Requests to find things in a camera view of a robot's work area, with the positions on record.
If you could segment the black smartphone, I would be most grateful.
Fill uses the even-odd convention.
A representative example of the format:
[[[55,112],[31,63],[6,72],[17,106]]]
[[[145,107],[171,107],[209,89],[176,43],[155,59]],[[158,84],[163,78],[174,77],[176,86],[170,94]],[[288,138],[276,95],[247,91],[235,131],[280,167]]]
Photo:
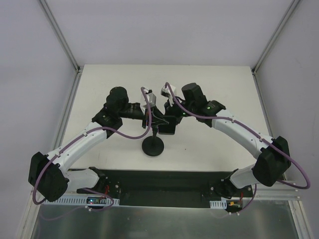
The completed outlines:
[[[163,116],[164,123],[159,124],[158,133],[162,135],[174,135],[176,129],[176,118],[173,116]]]

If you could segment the black phone stand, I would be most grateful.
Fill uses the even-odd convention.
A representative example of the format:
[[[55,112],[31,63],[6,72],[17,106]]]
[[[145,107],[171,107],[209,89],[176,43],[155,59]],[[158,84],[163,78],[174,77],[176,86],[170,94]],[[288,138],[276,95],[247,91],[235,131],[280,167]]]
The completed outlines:
[[[152,127],[152,135],[146,137],[142,142],[142,151],[150,157],[157,157],[164,151],[164,142],[157,136],[159,131],[158,126]]]

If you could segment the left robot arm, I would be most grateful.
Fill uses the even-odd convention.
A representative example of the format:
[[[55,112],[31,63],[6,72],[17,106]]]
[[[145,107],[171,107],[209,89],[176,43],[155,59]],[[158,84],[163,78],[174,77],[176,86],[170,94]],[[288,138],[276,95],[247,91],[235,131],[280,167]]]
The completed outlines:
[[[69,169],[87,151],[115,133],[132,140],[141,139],[163,122],[154,115],[156,96],[152,90],[142,87],[141,93],[141,102],[130,103],[125,88],[112,88],[103,108],[79,134],[47,154],[37,152],[32,156],[28,181],[33,186],[34,204],[54,202],[65,192],[82,188],[89,188],[95,194],[104,191],[106,177],[95,167],[75,172]],[[119,131],[122,119],[141,120],[146,131],[139,136],[126,135]]]

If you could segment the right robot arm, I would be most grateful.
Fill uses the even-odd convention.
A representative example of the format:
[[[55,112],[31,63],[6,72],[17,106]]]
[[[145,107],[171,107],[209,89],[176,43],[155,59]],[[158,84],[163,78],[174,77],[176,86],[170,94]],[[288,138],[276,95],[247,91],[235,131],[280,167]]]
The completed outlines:
[[[177,118],[195,116],[199,122],[214,128],[243,146],[256,159],[256,163],[242,169],[235,169],[225,179],[214,185],[214,192],[230,199],[238,195],[242,188],[261,183],[271,187],[291,166],[286,159],[289,155],[288,142],[281,136],[276,139],[248,128],[237,121],[235,116],[218,101],[208,101],[201,87],[189,83],[182,87],[184,98],[175,96],[173,87],[164,85],[161,95],[167,98],[165,114]]]

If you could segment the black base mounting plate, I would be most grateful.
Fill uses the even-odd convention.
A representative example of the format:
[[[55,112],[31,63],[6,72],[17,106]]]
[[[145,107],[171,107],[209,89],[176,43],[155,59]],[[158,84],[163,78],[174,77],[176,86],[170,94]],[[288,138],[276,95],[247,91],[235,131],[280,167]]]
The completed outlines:
[[[100,170],[91,189],[118,199],[121,206],[209,208],[219,201],[215,187],[229,172]]]

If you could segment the left aluminium frame post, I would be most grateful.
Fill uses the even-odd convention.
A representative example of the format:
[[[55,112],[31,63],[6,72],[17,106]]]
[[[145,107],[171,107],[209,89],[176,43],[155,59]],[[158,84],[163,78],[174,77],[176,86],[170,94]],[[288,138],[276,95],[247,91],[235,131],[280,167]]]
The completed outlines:
[[[81,66],[77,62],[54,14],[53,11],[51,10],[48,2],[46,0],[38,0],[37,1],[39,6],[41,7],[45,17],[47,18],[59,44],[61,45],[64,53],[66,54],[70,64],[72,65],[73,69],[75,70],[76,73],[79,73],[81,70]]]

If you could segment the aluminium frame post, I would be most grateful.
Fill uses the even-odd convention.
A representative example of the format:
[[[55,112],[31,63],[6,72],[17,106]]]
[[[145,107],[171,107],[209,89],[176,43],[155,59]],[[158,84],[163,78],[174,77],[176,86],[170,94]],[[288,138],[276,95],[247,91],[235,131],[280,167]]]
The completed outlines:
[[[268,40],[265,48],[263,49],[260,57],[258,58],[256,64],[254,67],[252,67],[252,75],[256,75],[256,73],[259,71],[260,67],[266,60],[267,56],[270,54],[271,50],[275,46],[277,40],[279,39],[280,35],[282,34],[284,28],[296,12],[299,5],[302,3],[302,0],[292,0],[286,9],[284,15],[282,16],[281,20],[279,21],[277,27],[275,28],[274,32],[272,33],[270,39]]]
[[[41,7],[45,17],[47,18],[59,44],[61,45],[64,53],[66,54],[70,64],[72,65],[73,69],[75,70],[76,73],[79,73],[81,70],[81,66],[77,62],[54,14],[53,11],[51,10],[48,2],[46,0],[38,0],[37,1],[39,6]]]

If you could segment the right aluminium frame post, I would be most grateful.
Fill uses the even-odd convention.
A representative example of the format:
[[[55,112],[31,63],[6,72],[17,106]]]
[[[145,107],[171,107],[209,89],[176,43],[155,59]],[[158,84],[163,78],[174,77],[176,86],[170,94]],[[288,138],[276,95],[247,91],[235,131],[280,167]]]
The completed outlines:
[[[252,75],[256,75],[256,73],[259,71],[260,67],[266,60],[267,56],[270,54],[271,50],[275,46],[277,40],[279,39],[280,35],[282,34],[284,28],[296,12],[299,5],[302,3],[302,0],[292,0],[286,9],[284,15],[282,16],[281,20],[279,21],[277,27],[275,28],[274,32],[272,33],[270,39],[268,40],[265,48],[263,49],[260,57],[258,58],[256,64],[254,67],[252,67]]]

